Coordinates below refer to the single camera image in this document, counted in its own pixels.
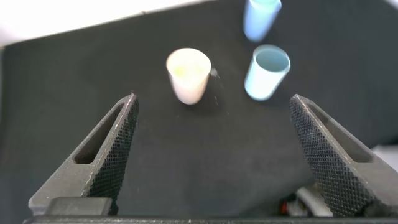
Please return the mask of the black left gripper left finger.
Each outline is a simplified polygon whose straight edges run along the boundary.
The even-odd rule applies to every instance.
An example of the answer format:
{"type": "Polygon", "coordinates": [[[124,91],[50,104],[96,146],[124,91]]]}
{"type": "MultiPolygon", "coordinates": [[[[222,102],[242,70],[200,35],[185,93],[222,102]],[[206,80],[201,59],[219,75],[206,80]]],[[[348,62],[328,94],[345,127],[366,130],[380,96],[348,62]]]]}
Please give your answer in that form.
{"type": "Polygon", "coordinates": [[[121,98],[30,198],[32,213],[43,215],[58,197],[105,197],[115,202],[138,114],[135,94],[121,98]]]}

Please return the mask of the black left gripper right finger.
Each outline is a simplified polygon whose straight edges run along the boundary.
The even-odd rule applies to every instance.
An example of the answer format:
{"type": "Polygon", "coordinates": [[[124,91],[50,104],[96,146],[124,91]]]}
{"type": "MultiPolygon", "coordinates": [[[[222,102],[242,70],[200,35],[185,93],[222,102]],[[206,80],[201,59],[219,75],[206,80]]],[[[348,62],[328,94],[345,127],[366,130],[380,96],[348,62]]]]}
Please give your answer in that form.
{"type": "Polygon", "coordinates": [[[397,171],[308,98],[291,97],[289,111],[306,161],[334,215],[397,216],[397,171]]]}

